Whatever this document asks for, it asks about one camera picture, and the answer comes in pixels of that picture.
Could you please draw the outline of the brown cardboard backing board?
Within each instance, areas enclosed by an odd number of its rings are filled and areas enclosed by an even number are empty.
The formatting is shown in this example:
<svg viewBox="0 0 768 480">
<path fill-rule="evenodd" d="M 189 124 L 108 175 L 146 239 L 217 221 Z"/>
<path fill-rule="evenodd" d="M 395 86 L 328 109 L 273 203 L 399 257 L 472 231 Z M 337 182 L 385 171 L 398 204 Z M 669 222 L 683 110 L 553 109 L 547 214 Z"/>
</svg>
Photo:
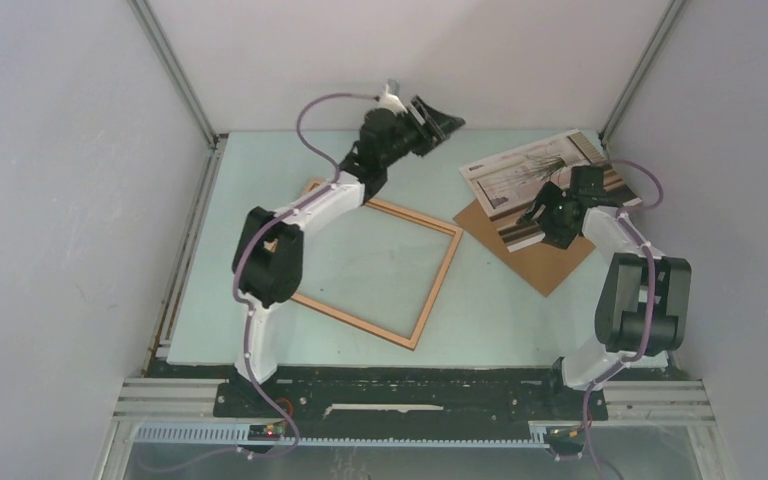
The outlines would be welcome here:
<svg viewBox="0 0 768 480">
<path fill-rule="evenodd" d="M 566 250 L 537 243 L 510 252 L 477 201 L 466 206 L 453 220 L 544 297 L 595 251 L 590 241 L 578 237 Z"/>
</svg>

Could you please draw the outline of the printed plant photo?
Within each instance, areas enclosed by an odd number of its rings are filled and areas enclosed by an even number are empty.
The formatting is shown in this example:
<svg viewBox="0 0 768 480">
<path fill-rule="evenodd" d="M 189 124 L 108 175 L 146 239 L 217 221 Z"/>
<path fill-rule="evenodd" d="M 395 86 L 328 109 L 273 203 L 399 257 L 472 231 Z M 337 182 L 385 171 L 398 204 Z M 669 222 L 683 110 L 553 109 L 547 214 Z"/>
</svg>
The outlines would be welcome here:
<svg viewBox="0 0 768 480">
<path fill-rule="evenodd" d="M 544 238 L 537 224 L 522 219 L 543 184 L 566 189 L 574 166 L 604 161 L 583 132 L 570 130 L 466 164 L 459 172 L 507 250 L 515 252 Z"/>
</svg>

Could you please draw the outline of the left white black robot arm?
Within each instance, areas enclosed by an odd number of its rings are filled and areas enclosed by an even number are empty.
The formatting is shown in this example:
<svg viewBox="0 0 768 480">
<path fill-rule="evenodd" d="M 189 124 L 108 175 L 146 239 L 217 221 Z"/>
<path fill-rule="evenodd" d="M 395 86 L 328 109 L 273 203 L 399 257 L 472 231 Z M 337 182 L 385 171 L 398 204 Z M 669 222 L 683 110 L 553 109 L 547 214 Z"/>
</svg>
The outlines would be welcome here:
<svg viewBox="0 0 768 480">
<path fill-rule="evenodd" d="M 329 179 L 283 208 L 255 207 L 245 219 L 231 271 L 232 297 L 244 308 L 235 368 L 247 381 L 237 402 L 252 416 L 268 414 L 276 403 L 275 388 L 265 382 L 277 370 L 265 345 L 266 327 L 270 315 L 298 290 L 307 238 L 373 199 L 396 162 L 409 155 L 428 155 L 466 124 L 419 96 L 402 102 L 393 94 L 380 94 L 371 100 L 375 105 L 364 114 L 342 161 L 317 147 L 311 149 L 331 165 Z"/>
</svg>

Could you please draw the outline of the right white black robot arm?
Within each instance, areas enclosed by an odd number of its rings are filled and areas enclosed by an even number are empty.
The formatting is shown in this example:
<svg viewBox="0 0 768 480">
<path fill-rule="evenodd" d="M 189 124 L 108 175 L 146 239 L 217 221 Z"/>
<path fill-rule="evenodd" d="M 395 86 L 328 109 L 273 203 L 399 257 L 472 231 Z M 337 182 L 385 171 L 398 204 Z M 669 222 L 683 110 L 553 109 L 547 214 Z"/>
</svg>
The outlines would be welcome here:
<svg viewBox="0 0 768 480">
<path fill-rule="evenodd" d="M 556 249 L 574 240 L 590 241 L 608 263 L 594 312 L 594 333 L 574 353 L 558 358 L 543 380 L 545 411 L 566 418 L 614 376 L 644 358 L 683 345 L 692 267 L 656 248 L 633 224 L 634 211 L 659 206 L 628 205 L 605 186 L 600 164 L 572 167 L 569 184 L 546 182 L 523 219 L 543 231 L 543 243 Z"/>
</svg>

